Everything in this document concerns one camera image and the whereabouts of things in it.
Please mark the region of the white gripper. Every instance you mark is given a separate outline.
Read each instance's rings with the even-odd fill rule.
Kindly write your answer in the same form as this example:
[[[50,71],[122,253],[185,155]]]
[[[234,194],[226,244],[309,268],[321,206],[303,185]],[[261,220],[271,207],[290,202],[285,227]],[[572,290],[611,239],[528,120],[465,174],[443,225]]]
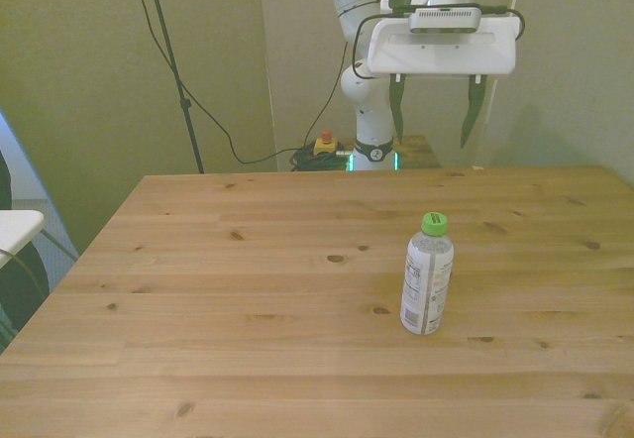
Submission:
[[[516,63],[517,19],[485,17],[474,33],[419,33],[404,19],[386,19],[374,27],[368,54],[372,74],[390,74],[389,105],[399,143],[404,127],[401,110],[404,76],[469,76],[468,110],[460,147],[467,144],[486,93],[487,75],[506,75]]]

